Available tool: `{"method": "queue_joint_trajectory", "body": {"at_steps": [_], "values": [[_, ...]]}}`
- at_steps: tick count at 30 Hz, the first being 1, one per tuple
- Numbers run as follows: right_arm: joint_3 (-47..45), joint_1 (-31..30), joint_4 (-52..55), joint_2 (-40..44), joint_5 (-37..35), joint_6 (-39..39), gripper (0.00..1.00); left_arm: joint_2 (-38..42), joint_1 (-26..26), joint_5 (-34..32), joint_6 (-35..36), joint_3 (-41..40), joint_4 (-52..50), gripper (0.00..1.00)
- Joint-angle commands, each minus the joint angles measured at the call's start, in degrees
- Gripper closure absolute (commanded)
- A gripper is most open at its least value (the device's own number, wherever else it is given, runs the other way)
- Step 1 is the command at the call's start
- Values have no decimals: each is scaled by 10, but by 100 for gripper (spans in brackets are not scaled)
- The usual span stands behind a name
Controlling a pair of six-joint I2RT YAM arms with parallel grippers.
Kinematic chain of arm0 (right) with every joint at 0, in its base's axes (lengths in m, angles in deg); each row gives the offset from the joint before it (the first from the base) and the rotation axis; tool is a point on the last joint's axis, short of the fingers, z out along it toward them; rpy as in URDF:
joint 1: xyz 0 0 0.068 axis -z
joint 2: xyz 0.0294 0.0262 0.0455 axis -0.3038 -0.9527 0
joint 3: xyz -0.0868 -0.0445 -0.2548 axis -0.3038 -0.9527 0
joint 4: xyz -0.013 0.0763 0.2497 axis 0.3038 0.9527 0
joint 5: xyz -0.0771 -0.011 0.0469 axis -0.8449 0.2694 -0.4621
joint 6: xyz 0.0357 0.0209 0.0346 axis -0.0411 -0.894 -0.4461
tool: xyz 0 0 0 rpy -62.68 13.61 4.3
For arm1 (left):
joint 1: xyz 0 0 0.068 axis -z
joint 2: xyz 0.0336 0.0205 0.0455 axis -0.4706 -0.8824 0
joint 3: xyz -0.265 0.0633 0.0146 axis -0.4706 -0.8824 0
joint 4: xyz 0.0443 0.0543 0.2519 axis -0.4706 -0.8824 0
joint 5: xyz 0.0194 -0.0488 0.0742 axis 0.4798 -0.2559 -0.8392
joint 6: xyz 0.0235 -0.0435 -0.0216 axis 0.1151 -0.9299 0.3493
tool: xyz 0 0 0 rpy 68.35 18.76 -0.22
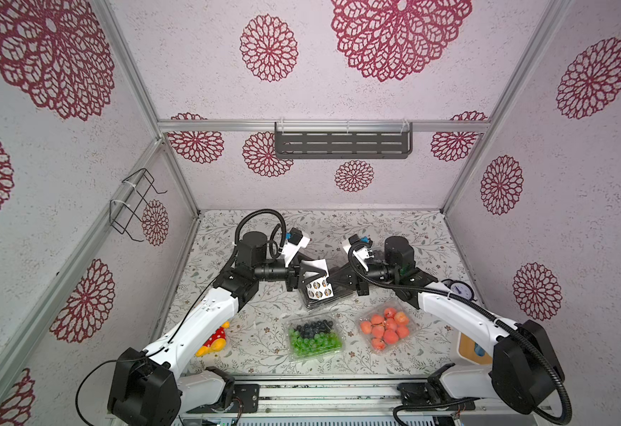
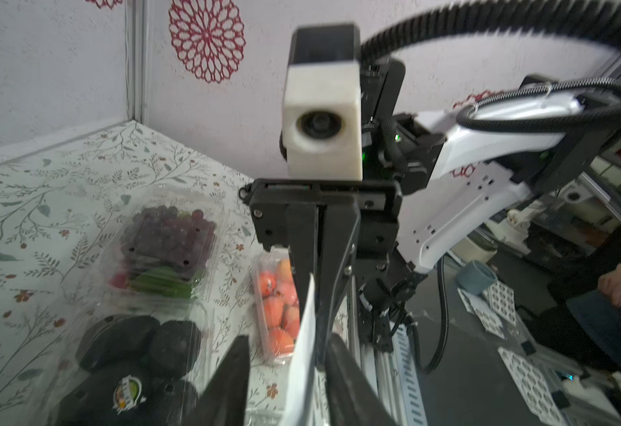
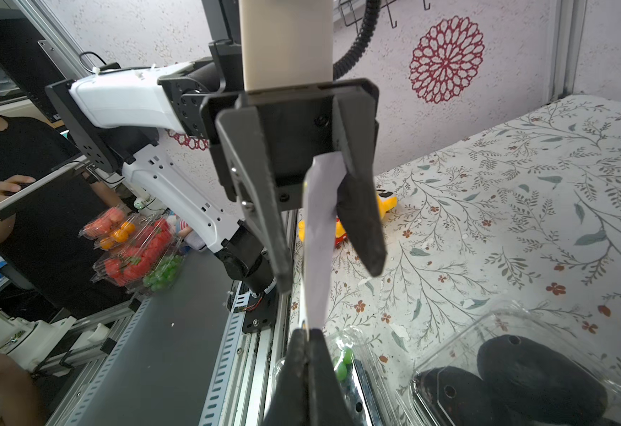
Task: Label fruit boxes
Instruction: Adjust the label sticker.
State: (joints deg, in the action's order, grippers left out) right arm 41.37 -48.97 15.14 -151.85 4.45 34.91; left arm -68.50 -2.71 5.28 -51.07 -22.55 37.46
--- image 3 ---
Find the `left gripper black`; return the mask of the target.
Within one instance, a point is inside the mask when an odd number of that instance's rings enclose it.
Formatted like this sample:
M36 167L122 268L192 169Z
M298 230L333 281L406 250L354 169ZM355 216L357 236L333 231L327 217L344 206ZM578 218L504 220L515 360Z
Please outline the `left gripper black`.
M219 184L237 195L265 246L278 292L293 285L282 211L301 205L301 185L316 155L338 151L346 175L337 214L369 274L383 273L386 245L374 187L380 92L366 78L211 94L200 105Z

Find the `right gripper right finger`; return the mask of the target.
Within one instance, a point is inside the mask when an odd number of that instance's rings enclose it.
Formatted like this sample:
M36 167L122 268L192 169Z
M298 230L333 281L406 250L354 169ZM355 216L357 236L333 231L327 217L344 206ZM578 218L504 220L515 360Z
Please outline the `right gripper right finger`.
M312 329L309 332L308 399L310 425L353 425L335 375L325 337L319 329Z

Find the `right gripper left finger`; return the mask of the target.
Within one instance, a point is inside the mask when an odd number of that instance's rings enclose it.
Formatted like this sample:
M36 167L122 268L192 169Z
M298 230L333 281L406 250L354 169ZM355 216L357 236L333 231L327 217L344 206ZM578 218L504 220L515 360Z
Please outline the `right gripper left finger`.
M295 330L287 346L287 357L279 374L271 404L262 425L309 425L309 334Z

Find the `white sticker label sheet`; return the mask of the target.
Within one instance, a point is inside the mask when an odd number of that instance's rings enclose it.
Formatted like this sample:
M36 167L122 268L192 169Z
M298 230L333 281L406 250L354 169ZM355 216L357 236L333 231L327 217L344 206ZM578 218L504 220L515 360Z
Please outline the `white sticker label sheet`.
M346 175L338 152L313 158L303 183L303 280L300 321L307 330L326 322L335 248L337 191Z

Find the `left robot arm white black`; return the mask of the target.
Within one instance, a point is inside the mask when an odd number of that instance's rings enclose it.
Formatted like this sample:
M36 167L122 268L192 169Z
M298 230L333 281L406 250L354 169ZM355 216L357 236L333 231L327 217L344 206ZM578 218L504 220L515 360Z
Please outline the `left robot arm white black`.
M373 182L379 92L347 78L367 41L357 39L318 81L298 74L270 88L245 84L242 52L216 41L207 58L166 67L101 67L53 83L47 95L74 143L100 169L118 172L177 213L222 263L255 293L293 278L282 213L304 209L313 287L341 223L370 274L386 260ZM158 129L209 142L218 179L245 216L223 213L168 158Z

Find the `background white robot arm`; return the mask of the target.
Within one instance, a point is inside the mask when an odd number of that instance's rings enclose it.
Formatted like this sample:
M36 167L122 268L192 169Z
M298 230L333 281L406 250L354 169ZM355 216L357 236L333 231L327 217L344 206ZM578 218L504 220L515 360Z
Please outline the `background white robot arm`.
M31 373L63 376L111 354L139 307L140 301L131 298L79 320L67 316L52 323L0 311L0 354Z

